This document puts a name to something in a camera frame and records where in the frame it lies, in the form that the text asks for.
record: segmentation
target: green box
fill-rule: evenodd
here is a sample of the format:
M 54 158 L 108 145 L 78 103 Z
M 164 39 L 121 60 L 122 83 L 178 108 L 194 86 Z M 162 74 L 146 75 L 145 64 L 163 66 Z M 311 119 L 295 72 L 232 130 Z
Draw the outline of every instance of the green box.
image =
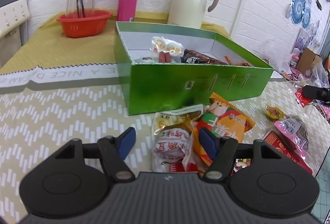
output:
M 130 115 L 209 104 L 212 92 L 229 101 L 256 97 L 273 72 L 263 60 L 215 32 L 142 22 L 117 22 L 116 27 L 114 54 Z M 154 36 L 174 40 L 223 62 L 223 57 L 229 56 L 252 67 L 135 63 L 135 59 L 150 56 Z

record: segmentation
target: teal floor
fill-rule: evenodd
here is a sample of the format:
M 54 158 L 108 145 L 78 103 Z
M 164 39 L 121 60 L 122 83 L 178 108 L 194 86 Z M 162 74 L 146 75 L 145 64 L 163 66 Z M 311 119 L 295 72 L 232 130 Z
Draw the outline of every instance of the teal floor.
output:
M 320 195 L 313 208 L 312 214 L 321 222 L 329 222 L 330 210 L 330 151 L 318 173 L 316 180 L 320 185 Z

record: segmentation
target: snack package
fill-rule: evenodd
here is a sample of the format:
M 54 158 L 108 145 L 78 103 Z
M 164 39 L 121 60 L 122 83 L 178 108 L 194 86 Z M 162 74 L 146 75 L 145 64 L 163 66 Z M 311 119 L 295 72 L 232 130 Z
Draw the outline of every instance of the snack package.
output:
M 307 98 L 303 95 L 303 87 L 306 85 L 313 85 L 310 79 L 299 78 L 299 81 L 294 82 L 289 91 L 296 99 L 296 102 L 301 106 L 304 118 L 309 119 L 313 110 L 314 99 Z
M 308 150 L 307 127 L 298 116 L 275 122 L 275 127 L 283 135 L 283 141 L 303 160 L 306 159 Z
M 251 164 L 251 159 L 236 159 L 234 164 L 234 173 L 240 171 L 243 168 L 248 167 Z
M 247 63 L 246 61 L 245 62 L 244 61 L 238 61 L 238 60 L 231 61 L 228 56 L 224 56 L 224 58 L 228 62 L 228 65 L 250 67 L 250 64 Z
M 169 53 L 171 56 L 183 56 L 183 49 L 181 43 L 165 39 L 164 37 L 153 37 L 152 48 L 153 53 L 159 55 L 160 52 Z
M 280 120 L 284 118 L 284 112 L 278 107 L 271 106 L 270 104 L 266 105 L 266 113 L 272 120 Z
M 285 143 L 275 131 L 267 132 L 263 140 L 275 147 L 278 151 L 286 155 L 292 161 L 300 165 L 308 173 L 310 173 L 311 175 L 313 174 L 313 170 L 303 161 L 303 159 L 299 155 L 297 155 L 290 148 L 285 147 Z
M 207 166 L 192 150 L 194 138 L 191 125 L 191 121 L 201 116 L 203 111 L 203 105 L 198 104 L 156 113 L 151 128 L 155 140 L 155 172 L 205 172 Z
M 229 136 L 242 142 L 244 133 L 255 126 L 255 122 L 235 106 L 216 93 L 210 96 L 210 107 L 194 122 L 194 151 L 209 166 L 212 160 L 199 143 L 199 129 L 206 127 L 217 137 Z
M 225 62 L 209 57 L 195 50 L 189 50 L 189 49 L 184 50 L 182 63 L 228 65 Z

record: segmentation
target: patterned tablecloth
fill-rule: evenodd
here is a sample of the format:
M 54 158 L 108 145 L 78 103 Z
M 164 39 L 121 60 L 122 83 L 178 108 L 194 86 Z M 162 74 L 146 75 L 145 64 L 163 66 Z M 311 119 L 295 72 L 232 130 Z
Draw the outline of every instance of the patterned tablecloth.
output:
M 137 175 L 151 170 L 153 114 L 128 116 L 115 64 L 87 65 L 0 76 L 0 215 L 16 223 L 26 214 L 19 198 L 23 176 L 72 138 L 94 143 L 132 126 L 136 145 L 125 160 Z M 259 97 L 233 101 L 256 121 L 245 143 L 262 138 L 272 123 L 267 103 L 302 117 L 290 83 L 269 82 Z M 308 121 L 310 146 L 306 162 L 318 172 L 329 148 L 330 125 L 314 109 Z M 99 161 L 86 160 L 100 168 Z

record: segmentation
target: orange snack bag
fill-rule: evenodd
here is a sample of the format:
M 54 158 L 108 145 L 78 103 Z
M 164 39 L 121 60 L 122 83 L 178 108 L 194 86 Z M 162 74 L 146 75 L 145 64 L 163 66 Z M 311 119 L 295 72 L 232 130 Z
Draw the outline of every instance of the orange snack bag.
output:
M 194 126 L 194 151 L 207 165 L 210 165 L 212 160 L 199 143 L 200 128 L 206 127 L 217 137 L 229 136 L 241 143 L 244 133 L 252 129 L 255 122 L 221 96 L 213 93 L 210 96 L 210 107 L 194 122 Z

